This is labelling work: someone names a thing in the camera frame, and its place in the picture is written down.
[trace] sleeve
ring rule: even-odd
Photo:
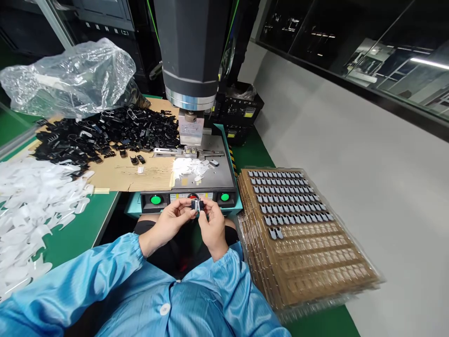
[[[0,336],[62,336],[88,306],[103,300],[143,261],[136,234],[84,252],[3,302]]]
[[[223,299],[223,314],[236,336],[291,336],[251,281],[246,263],[228,252],[212,265],[212,277]]]

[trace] pile of white plastic parts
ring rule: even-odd
[[[173,162],[173,173],[175,179],[180,179],[183,175],[195,174],[195,181],[199,182],[204,178],[208,169],[214,168],[208,160],[201,161],[192,158],[176,158]]]
[[[46,248],[42,237],[73,221],[94,191],[93,171],[72,181],[78,166],[27,155],[0,162],[0,302],[52,268],[42,254],[36,259]]]

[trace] black pants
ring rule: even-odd
[[[150,220],[139,221],[134,228],[134,233],[141,235],[150,230],[155,222]],[[174,278],[181,279],[189,271],[210,258],[210,253],[204,242],[197,252],[193,252],[191,238],[194,226],[199,226],[198,220],[194,219],[181,227],[166,245],[156,250],[147,261],[159,269],[165,271]],[[229,226],[225,226],[224,235],[228,246],[239,240],[237,231]]]

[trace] blue lab coat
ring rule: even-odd
[[[0,336],[63,336],[104,299],[99,336],[290,336],[251,282],[239,242],[176,280],[145,260],[136,234],[92,248],[14,293],[0,304]]]

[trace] ceiling light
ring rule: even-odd
[[[427,51],[417,51],[417,50],[414,50],[414,52],[419,52],[419,53],[421,53],[421,54],[430,55],[430,53],[428,53]]]
[[[428,66],[434,66],[434,67],[437,67],[437,68],[449,70],[449,65],[444,65],[444,64],[436,63],[436,62],[432,62],[432,61],[427,61],[427,60],[424,60],[424,59],[411,58],[410,61],[418,62],[418,63],[422,63],[422,64],[425,64],[425,65],[428,65]]]

